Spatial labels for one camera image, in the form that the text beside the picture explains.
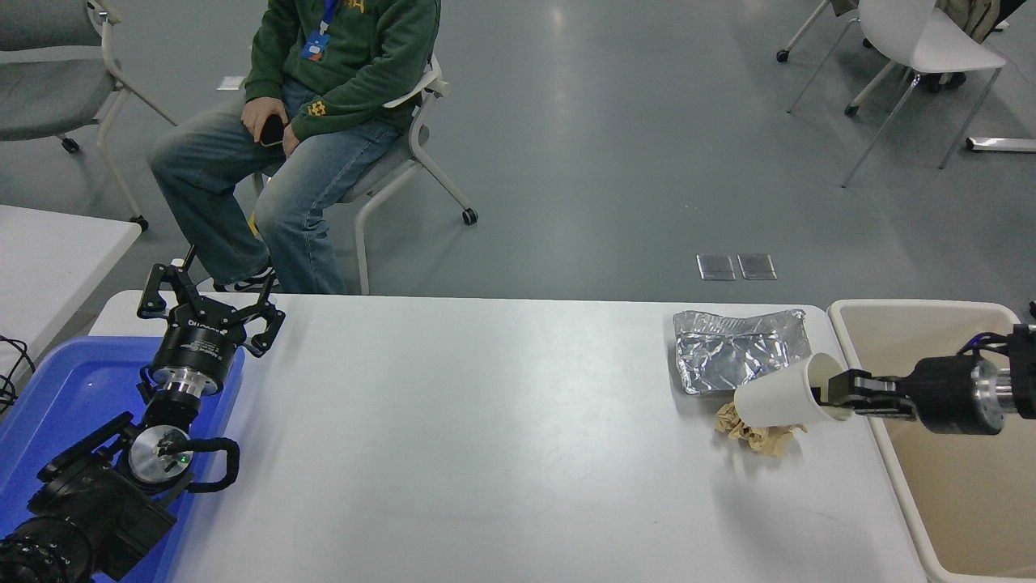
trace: chair backrest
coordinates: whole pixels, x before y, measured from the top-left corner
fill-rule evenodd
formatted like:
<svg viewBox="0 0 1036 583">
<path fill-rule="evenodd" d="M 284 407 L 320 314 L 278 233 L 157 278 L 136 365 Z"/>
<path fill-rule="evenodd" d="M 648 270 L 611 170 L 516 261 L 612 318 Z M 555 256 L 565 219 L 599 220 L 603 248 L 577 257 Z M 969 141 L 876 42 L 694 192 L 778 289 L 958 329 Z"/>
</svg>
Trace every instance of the chair backrest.
<svg viewBox="0 0 1036 583">
<path fill-rule="evenodd" d="M 87 0 L 0 0 L 0 51 L 98 47 Z"/>
<path fill-rule="evenodd" d="M 860 0 L 860 28 L 890 59 L 911 62 L 936 0 Z"/>
</svg>

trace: trash bin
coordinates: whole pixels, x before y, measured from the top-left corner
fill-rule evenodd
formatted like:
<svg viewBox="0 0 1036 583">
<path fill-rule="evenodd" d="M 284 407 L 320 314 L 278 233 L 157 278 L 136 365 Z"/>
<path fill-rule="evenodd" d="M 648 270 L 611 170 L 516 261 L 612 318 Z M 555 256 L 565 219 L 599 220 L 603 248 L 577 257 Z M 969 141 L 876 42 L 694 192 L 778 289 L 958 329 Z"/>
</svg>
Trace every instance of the trash bin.
<svg viewBox="0 0 1036 583">
<path fill-rule="evenodd" d="M 1007 334 L 1018 322 L 996 304 L 929 300 L 843 300 L 828 316 L 848 366 L 874 376 L 906 376 L 922 358 L 952 355 L 976 334 Z M 931 580 L 1036 582 L 1036 422 L 1010 415 L 999 436 L 936 435 L 892 420 L 871 427 Z"/>
</svg>

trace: concrete floor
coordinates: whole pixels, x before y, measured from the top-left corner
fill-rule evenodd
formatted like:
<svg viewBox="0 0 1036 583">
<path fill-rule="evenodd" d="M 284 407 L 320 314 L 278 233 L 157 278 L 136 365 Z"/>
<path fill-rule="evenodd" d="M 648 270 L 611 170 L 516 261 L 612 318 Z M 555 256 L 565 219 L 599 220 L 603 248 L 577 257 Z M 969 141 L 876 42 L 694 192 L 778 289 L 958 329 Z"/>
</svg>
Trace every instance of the concrete floor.
<svg viewBox="0 0 1036 583">
<path fill-rule="evenodd" d="M 248 72 L 264 4 L 120 0 L 116 53 L 185 119 L 229 96 L 215 91 L 223 76 Z M 436 53 L 455 91 L 432 117 L 429 150 L 481 218 L 465 226 L 430 176 L 411 182 L 371 221 L 374 294 L 821 308 L 932 298 L 996 302 L 1028 319 L 1036 156 L 961 148 L 937 169 L 985 74 L 919 93 L 841 188 L 897 93 L 890 80 L 855 119 L 842 115 L 884 64 L 856 29 L 784 112 L 842 26 L 825 13 L 778 64 L 813 0 L 443 4 Z M 1010 62 L 970 135 L 1036 137 L 1031 4 L 987 40 Z M 71 329 L 186 250 L 144 157 L 167 127 L 136 99 L 115 124 L 113 151 L 151 228 Z M 0 202 L 128 217 L 96 129 L 73 136 L 76 155 L 54 139 L 0 143 Z M 254 201 L 248 185 L 238 197 Z M 358 288 L 354 212 L 339 205 L 330 220 Z M 702 281 L 698 253 L 770 253 L 779 279 Z"/>
</svg>

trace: blue plastic bin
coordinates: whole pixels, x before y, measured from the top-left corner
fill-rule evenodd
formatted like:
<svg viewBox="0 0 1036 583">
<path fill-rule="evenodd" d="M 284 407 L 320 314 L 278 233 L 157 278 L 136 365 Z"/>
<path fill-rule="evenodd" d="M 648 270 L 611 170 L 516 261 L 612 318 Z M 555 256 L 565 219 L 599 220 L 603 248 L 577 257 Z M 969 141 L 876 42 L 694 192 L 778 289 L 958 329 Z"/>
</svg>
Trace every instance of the blue plastic bin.
<svg viewBox="0 0 1036 583">
<path fill-rule="evenodd" d="M 42 484 L 36 472 L 55 456 L 123 411 L 139 422 L 144 403 L 137 391 L 140 369 L 151 362 L 160 339 L 84 337 L 52 351 L 40 363 L 7 419 L 0 426 L 0 537 L 32 515 L 29 498 Z M 195 438 L 223 435 L 241 382 L 243 351 L 234 358 L 224 390 L 202 400 L 191 427 Z M 199 455 L 192 471 L 200 479 L 213 457 Z M 220 496 L 202 494 L 200 496 Z M 123 579 L 126 583 L 164 583 L 176 559 L 178 542 L 195 495 L 181 496 L 169 508 L 177 523 L 169 534 Z M 96 575 L 95 581 L 111 579 Z"/>
</svg>

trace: crumpled brown paper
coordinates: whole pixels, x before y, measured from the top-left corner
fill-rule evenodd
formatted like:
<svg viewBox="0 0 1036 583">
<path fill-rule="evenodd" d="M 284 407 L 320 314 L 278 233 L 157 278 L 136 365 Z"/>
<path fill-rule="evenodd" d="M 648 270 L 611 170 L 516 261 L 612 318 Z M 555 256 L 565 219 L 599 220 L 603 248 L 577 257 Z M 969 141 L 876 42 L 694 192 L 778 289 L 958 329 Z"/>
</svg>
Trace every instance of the crumpled brown paper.
<svg viewBox="0 0 1036 583">
<path fill-rule="evenodd" d="M 783 458 L 787 445 L 795 439 L 795 430 L 806 431 L 805 426 L 780 426 L 776 428 L 749 428 L 738 416 L 733 403 L 728 403 L 716 413 L 716 431 L 730 439 L 743 439 L 748 447 L 757 454 Z"/>
</svg>

